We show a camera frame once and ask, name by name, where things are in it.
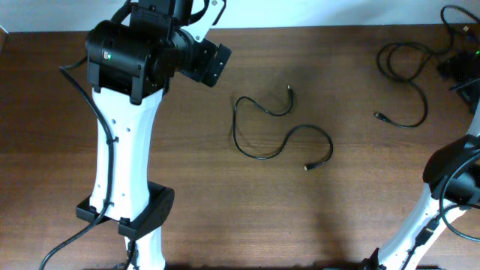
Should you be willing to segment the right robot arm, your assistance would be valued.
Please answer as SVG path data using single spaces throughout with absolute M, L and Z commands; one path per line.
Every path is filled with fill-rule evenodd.
M 439 71 L 457 80 L 451 89 L 469 105 L 472 123 L 466 135 L 430 157 L 419 201 L 395 235 L 364 259 L 360 269 L 417 269 L 444 230 L 479 241 L 452 225 L 470 209 L 479 208 L 479 54 L 454 56 Z

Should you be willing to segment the black cable silver plug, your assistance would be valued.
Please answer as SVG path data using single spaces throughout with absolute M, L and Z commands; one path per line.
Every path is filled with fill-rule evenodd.
M 241 109 L 252 109 L 254 115 L 259 116 L 260 120 L 255 121 L 258 125 L 265 124 L 271 128 L 277 120 L 286 118 L 295 109 L 296 93 L 291 85 L 286 87 L 286 104 L 284 108 L 277 111 L 266 108 L 259 101 L 247 95 L 238 97 L 232 104 L 232 125 L 231 137 L 232 143 L 236 149 L 245 157 L 257 161 L 267 161 L 279 156 L 289 141 L 296 134 L 302 131 L 311 131 L 313 135 L 326 144 L 325 154 L 316 157 L 315 160 L 307 161 L 302 165 L 304 171 L 315 170 L 329 162 L 334 154 L 335 145 L 332 137 L 318 125 L 311 123 L 288 124 L 286 127 L 276 127 L 273 131 L 267 131 L 264 127 L 255 127 L 257 132 L 254 135 L 247 130 L 247 113 L 241 112 Z

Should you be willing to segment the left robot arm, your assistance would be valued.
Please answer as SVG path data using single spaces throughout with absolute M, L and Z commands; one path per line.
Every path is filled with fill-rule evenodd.
M 206 35 L 224 1 L 126 2 L 88 33 L 87 79 L 99 114 L 97 172 L 92 193 L 76 207 L 84 221 L 115 221 L 130 269 L 164 269 L 161 227 L 174 191 L 148 179 L 156 112 L 181 73 L 206 86 L 218 81 L 230 49 Z

